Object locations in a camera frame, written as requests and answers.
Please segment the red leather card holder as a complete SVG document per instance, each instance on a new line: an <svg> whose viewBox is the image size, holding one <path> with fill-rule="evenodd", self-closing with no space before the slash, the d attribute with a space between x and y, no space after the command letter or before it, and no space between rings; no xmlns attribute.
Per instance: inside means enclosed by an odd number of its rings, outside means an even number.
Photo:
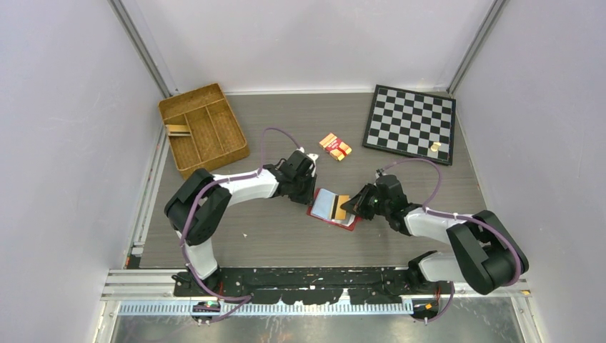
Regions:
<svg viewBox="0 0 606 343"><path fill-rule="evenodd" d="M307 215L327 224L353 231L361 219L341 208L350 199L348 194L336 194L318 188L314 193L312 204L308 207Z"/></svg>

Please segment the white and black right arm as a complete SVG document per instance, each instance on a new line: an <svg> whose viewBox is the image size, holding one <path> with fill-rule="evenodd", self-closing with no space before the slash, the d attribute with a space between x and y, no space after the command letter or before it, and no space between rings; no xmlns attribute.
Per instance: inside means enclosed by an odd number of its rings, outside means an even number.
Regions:
<svg viewBox="0 0 606 343"><path fill-rule="evenodd" d="M408 284L417 293L436 282L465 282L479 294L509 286L529 270L525 253L497 215L440 212L407 199L394 175L380 175L341 209L365 220L384 217L389 227L408 237L426 237L451 246L449 254L427 252L409 261Z"/></svg>

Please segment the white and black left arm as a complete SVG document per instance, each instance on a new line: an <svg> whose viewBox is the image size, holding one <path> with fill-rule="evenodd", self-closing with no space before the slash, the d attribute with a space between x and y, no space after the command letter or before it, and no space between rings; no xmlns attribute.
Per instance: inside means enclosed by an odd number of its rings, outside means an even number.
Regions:
<svg viewBox="0 0 606 343"><path fill-rule="evenodd" d="M219 175L198 169L181 185L165 205L164 214L180 239L198 293L209 296L218 290L215 271L219 265L212 236L225 211L242 202L275 197L311 204L317 159L317 154L306 154L300 148L277 164L265 164L248 173Z"/></svg>

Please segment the red and gold card box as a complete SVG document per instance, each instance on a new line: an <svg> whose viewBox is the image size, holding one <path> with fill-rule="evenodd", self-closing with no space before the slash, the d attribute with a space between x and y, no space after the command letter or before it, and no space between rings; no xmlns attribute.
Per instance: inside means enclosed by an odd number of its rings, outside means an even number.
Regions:
<svg viewBox="0 0 606 343"><path fill-rule="evenodd" d="M351 146L346 144L342 139L333 133L329 133L326 135L326 137L320 140L319 145L324 151L326 151L326 153L337 161L342 161L346 156L352 153Z"/></svg>

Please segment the pale cards left in tray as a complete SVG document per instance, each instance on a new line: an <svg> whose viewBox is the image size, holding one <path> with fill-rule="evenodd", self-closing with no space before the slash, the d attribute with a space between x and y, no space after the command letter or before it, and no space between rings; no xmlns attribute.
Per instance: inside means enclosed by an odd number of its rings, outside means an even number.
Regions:
<svg viewBox="0 0 606 343"><path fill-rule="evenodd" d="M166 124L165 130L168 136L191 136L192 132L186 124Z"/></svg>

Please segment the small wooden chess piece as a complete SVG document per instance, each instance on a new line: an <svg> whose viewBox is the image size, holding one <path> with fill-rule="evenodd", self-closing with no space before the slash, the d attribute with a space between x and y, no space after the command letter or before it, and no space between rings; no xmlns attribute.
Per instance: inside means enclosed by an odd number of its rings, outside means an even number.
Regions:
<svg viewBox="0 0 606 343"><path fill-rule="evenodd" d="M433 151L433 152L438 152L438 151L439 151L439 148L441 147L441 145L442 145L442 144L441 144L440 142L436 141L436 142L434 142L434 143L433 143L433 144L430 146L430 148L429 148L429 149L430 149L431 151Z"/></svg>

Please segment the black and white chessboard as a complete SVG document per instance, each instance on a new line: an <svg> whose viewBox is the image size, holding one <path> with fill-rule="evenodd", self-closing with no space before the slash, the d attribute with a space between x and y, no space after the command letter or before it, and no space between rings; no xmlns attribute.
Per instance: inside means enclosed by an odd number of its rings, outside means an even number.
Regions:
<svg viewBox="0 0 606 343"><path fill-rule="evenodd" d="M457 102L448 96L376 85L362 146L452 165ZM442 145L438 152L429 148Z"/></svg>

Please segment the woven wicker divided tray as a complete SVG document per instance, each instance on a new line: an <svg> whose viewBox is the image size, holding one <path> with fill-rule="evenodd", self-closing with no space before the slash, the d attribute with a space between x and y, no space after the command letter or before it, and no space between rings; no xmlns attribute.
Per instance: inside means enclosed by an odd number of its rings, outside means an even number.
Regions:
<svg viewBox="0 0 606 343"><path fill-rule="evenodd" d="M218 83L203 86L159 102L166 128L182 126L187 135L169 130L176 168L184 179L203 168L213 171L250 155L247 139Z"/></svg>

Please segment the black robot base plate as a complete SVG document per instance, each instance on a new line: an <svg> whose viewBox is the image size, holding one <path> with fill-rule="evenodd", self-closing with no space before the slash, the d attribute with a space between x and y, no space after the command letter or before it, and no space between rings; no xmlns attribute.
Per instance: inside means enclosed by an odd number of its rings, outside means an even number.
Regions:
<svg viewBox="0 0 606 343"><path fill-rule="evenodd" d="M436 299L448 295L448 282L423 282L398 267L225 267L197 282L186 270L172 275L177 297L218 294L236 304L334 304L347 295L352 304L395 304L402 296Z"/></svg>

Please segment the aluminium frame rail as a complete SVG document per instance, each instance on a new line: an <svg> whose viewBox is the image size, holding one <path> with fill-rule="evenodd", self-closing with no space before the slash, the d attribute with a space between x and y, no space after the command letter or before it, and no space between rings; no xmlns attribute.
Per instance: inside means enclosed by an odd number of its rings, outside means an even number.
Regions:
<svg viewBox="0 0 606 343"><path fill-rule="evenodd" d="M157 200L164 166L169 153L169 140L165 125L162 121L160 121L159 135L152 152L150 165L143 178L144 187L139 198L136 216L131 230L131 240L126 250L126 260L130 260L131 257L140 258L142 256L148 237L154 205Z"/></svg>

